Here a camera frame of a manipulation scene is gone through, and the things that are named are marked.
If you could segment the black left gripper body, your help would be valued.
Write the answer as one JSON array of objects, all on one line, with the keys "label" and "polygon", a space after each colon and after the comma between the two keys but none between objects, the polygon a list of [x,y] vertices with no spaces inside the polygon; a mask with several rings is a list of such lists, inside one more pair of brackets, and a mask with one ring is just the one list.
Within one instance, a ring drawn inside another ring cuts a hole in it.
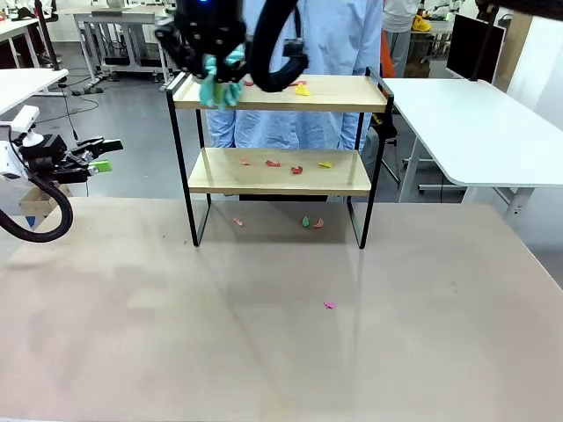
[{"label": "black left gripper body", "polygon": [[85,183],[91,176],[84,149],[69,149],[59,135],[45,135],[34,146],[21,146],[19,153],[33,175],[49,182]]}]

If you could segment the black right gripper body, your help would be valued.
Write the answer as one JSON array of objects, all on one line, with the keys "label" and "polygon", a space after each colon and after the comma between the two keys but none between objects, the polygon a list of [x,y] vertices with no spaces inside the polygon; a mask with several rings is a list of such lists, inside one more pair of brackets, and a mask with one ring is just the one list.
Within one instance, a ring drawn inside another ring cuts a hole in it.
[{"label": "black right gripper body", "polygon": [[226,58],[245,42],[243,3],[237,0],[178,1],[155,35],[179,67],[201,67],[205,55]]}]

